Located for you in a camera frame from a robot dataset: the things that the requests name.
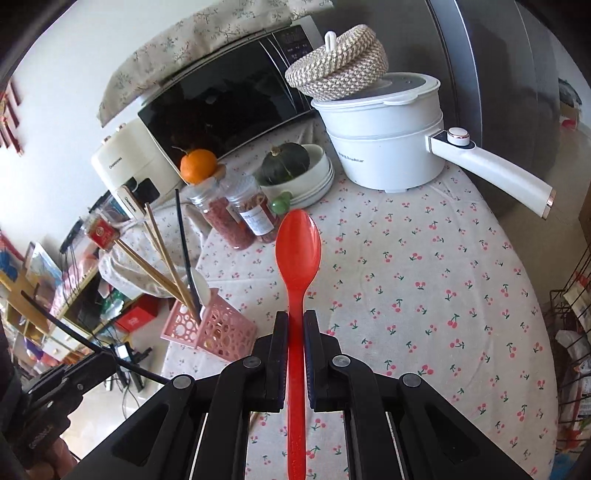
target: pink basket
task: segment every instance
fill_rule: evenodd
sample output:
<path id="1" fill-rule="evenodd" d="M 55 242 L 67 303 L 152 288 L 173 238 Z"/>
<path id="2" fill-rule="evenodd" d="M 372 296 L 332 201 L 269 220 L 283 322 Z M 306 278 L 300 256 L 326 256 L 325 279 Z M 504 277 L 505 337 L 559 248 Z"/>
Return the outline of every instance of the pink basket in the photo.
<path id="1" fill-rule="evenodd" d="M 237 311 L 212 288 L 212 299 L 197 326 L 188 308 L 176 301 L 160 338 L 202 348 L 233 362 L 250 355 L 256 340 L 256 325 Z"/>

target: white bowl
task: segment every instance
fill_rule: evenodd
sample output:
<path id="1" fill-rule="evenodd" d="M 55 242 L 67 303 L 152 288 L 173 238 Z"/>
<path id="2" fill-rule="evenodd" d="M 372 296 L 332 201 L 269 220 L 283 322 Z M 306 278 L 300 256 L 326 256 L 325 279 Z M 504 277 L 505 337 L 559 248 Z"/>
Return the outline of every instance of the white bowl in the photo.
<path id="1" fill-rule="evenodd" d="M 310 205 L 313 205 L 316 202 L 318 202 L 324 195 L 326 195 L 329 192 L 334 180 L 335 180 L 335 171 L 333 170 L 328 181 L 320 190 L 315 192 L 313 195 L 310 195 L 310 196 L 304 198 L 303 200 L 298 200 L 297 202 L 292 202 L 292 204 L 290 205 L 290 210 L 295 210 L 298 208 L 306 208 L 306 207 L 309 207 Z"/>
<path id="2" fill-rule="evenodd" d="M 262 191 L 270 201 L 273 201 L 283 192 L 290 192 L 293 199 L 300 199 L 314 193 L 326 183 L 330 176 L 332 165 L 326 156 L 324 149 L 319 145 L 302 145 L 310 156 L 310 168 L 308 171 L 293 180 L 278 185 L 261 185 Z"/>
<path id="3" fill-rule="evenodd" d="M 302 202 L 303 200 L 308 199 L 309 197 L 312 197 L 312 195 L 316 195 L 316 193 L 318 193 L 323 188 L 325 188 L 329 183 L 332 184 L 332 181 L 334 180 L 334 178 L 335 178 L 335 171 L 333 170 L 332 165 L 331 165 L 328 175 L 326 176 L 326 178 L 322 181 L 322 183 L 320 185 L 318 185 L 315 189 L 310 190 L 305 195 L 301 195 L 299 197 L 292 198 L 291 202 L 292 203 L 299 203 L 299 202 Z"/>

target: microwave oven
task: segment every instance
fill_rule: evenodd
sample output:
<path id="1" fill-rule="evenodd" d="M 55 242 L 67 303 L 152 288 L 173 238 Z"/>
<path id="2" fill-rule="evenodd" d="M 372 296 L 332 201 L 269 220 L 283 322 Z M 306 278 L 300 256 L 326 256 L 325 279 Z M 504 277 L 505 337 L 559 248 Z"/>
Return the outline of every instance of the microwave oven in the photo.
<path id="1" fill-rule="evenodd" d="M 307 18 L 226 46 L 147 99 L 138 116 L 177 171 L 185 151 L 204 148 L 222 158 L 313 111 L 311 98 L 290 87 L 284 77 L 289 65 L 322 40 Z"/>

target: rice cooker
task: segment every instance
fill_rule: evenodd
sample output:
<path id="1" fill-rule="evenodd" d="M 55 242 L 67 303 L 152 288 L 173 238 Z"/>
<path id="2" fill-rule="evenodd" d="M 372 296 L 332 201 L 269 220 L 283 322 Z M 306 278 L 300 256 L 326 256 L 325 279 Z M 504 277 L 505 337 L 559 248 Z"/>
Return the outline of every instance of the rice cooker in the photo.
<path id="1" fill-rule="evenodd" d="M 542 218 L 555 190 L 476 146 L 462 128 L 443 129 L 441 83 L 419 73 L 386 73 L 342 100 L 312 100 L 346 175 L 358 185 L 402 192 L 437 177 L 448 160 L 513 196 Z"/>

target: white appliance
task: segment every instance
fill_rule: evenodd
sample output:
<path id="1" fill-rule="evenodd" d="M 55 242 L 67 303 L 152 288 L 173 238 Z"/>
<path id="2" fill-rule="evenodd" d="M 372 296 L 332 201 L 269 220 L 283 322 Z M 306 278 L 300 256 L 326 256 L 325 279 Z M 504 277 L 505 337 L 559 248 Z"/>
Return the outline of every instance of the white appliance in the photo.
<path id="1" fill-rule="evenodd" d="M 343 100 L 312 101 L 347 176 L 375 190 L 401 192 L 439 175 L 445 160 L 513 196 L 542 218 L 556 192 L 531 173 L 470 140 L 461 128 L 443 130 L 441 83 L 418 73 L 387 73 Z"/>
<path id="2" fill-rule="evenodd" d="M 146 203 L 166 197 L 182 182 L 139 118 L 105 138 L 91 163 L 129 217 L 138 220 Z"/>

